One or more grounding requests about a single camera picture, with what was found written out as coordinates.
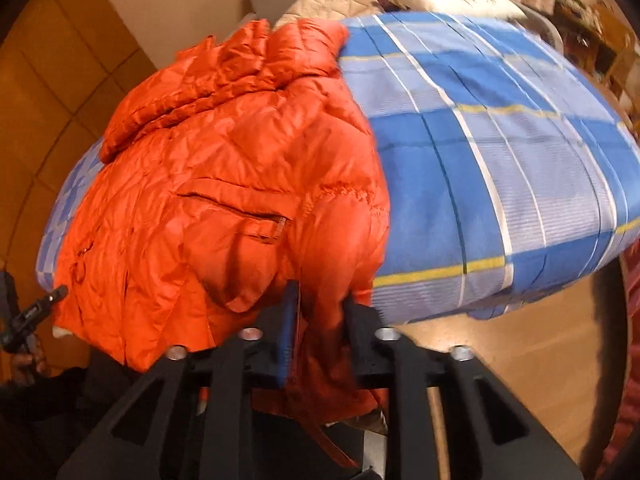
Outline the person's left hand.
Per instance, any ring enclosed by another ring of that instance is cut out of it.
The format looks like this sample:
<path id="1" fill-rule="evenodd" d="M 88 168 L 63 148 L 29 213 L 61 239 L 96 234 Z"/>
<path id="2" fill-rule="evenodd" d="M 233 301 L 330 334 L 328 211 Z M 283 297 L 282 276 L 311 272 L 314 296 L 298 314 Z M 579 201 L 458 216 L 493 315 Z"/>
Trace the person's left hand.
<path id="1" fill-rule="evenodd" d="M 11 380 L 17 387 L 35 385 L 50 376 L 50 366 L 41 339 L 34 335 L 25 350 L 11 356 Z"/>

